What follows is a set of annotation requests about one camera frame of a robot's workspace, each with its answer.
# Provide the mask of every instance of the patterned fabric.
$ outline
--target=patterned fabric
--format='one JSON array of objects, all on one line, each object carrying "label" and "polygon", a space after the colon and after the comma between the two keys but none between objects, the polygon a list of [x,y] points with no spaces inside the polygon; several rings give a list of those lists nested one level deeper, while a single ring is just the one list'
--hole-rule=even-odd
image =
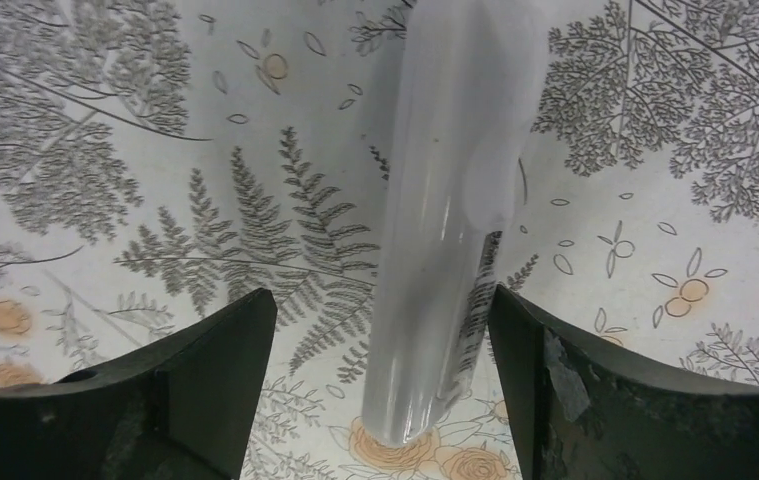
[{"label": "patterned fabric", "polygon": [[[414,3],[0,0],[0,386],[266,287],[279,330],[244,478],[519,478],[487,349],[415,444],[358,419]],[[759,0],[540,3],[552,57],[500,278],[759,385]]]}]

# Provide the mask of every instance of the tablecloth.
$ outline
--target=tablecloth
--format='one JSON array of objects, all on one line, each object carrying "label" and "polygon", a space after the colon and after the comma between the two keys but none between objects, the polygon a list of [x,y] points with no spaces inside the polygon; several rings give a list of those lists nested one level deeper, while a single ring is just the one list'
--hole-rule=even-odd
[{"label": "tablecloth", "polygon": [[[759,0],[534,1],[551,56],[500,279],[759,385]],[[279,324],[242,478],[520,478],[487,348],[415,444],[359,421],[414,4],[0,0],[0,386],[265,287]]]}]

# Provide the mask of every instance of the plastic tube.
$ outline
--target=plastic tube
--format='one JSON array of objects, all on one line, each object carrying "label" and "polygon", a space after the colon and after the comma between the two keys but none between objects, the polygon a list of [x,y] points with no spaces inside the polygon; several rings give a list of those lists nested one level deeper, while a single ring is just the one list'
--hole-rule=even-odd
[{"label": "plastic tube", "polygon": [[419,0],[394,126],[362,421],[403,446],[470,385],[547,65],[527,0]]}]

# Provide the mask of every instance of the white cylindrical object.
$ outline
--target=white cylindrical object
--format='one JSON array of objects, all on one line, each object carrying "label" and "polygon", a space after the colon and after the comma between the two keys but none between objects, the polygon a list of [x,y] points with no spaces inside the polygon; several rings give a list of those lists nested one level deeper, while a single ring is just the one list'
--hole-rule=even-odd
[{"label": "white cylindrical object", "polygon": [[389,446],[468,388],[547,64],[529,0],[419,0],[408,23],[362,420]]}]

